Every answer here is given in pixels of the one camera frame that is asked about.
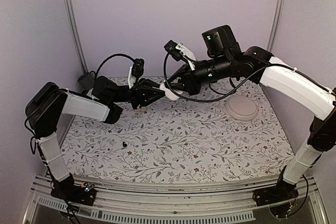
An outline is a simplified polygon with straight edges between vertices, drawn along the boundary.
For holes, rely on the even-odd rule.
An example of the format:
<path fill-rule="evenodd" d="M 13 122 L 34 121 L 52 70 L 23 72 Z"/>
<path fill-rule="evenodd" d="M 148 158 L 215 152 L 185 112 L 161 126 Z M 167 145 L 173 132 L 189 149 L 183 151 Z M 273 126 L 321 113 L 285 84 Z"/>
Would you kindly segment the white earbud charging case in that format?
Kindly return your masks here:
<path fill-rule="evenodd" d="M 165 82 L 162 82 L 159 87 L 160 90 L 164 91 L 165 96 L 171 101 L 177 101 L 180 97 L 172 92 L 171 89 L 165 86 Z"/>

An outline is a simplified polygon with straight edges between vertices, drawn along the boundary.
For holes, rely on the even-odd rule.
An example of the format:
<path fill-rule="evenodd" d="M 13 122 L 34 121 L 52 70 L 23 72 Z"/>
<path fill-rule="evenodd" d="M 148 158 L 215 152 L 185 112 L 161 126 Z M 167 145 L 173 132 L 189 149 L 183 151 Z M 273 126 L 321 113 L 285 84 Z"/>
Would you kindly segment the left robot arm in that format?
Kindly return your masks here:
<path fill-rule="evenodd" d="M 24 126 L 32 133 L 43 163 L 53 178 L 59 182 L 57 190 L 67 200 L 78 195 L 78 188 L 67 179 L 71 176 L 62 157 L 57 139 L 57 125 L 63 114 L 81 116 L 105 124 L 115 124 L 121 114 L 119 102 L 130 103 L 133 109 L 145 107 L 163 98 L 161 85 L 149 79 L 140 79 L 132 85 L 120 86 L 99 76 L 91 95 L 62 89 L 53 82 L 46 83 L 32 98 L 25 109 Z"/>

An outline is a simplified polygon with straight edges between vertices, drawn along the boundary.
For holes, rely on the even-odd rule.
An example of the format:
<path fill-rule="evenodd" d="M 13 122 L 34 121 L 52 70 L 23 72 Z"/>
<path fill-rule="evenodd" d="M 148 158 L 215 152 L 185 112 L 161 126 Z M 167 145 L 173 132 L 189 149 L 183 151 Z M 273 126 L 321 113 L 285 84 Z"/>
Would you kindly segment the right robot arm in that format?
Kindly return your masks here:
<path fill-rule="evenodd" d="M 164 86 L 168 88 L 166 96 L 169 99 L 182 98 L 182 92 L 199 94 L 203 84 L 224 78 L 242 78 L 241 84 L 250 80 L 277 90 L 314 115 L 306 143 L 282 170 L 278 185 L 271 190 L 271 196 L 276 201 L 282 201 L 322 153 L 335 146 L 335 90 L 324 87 L 258 46 L 241 51 L 228 25 L 208 30 L 202 33 L 202 37 L 208 60 L 196 60 L 182 43 L 170 40 L 164 46 L 167 55 L 175 61 L 185 62 L 170 78 L 165 78 Z"/>

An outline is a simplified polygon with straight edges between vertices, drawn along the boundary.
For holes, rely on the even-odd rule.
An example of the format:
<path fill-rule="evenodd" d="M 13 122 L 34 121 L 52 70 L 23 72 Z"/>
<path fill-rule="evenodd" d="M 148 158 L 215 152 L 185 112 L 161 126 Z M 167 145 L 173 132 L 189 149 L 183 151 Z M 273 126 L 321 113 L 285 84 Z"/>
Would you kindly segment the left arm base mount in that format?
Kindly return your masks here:
<path fill-rule="evenodd" d="M 74 183 L 57 183 L 57 186 L 51 190 L 51 196 L 58 199 L 65 199 L 67 202 L 74 202 L 86 206 L 93 206 L 97 191 L 95 184 L 83 183 L 75 185 Z"/>

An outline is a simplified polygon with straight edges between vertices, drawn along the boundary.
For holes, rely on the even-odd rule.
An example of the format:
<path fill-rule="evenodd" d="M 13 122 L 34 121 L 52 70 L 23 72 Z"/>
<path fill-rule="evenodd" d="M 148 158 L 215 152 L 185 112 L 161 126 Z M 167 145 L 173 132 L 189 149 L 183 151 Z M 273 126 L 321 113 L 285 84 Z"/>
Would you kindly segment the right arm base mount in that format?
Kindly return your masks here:
<path fill-rule="evenodd" d="M 257 206 L 275 204 L 299 196 L 295 185 L 274 185 L 253 191 L 252 199 Z"/>

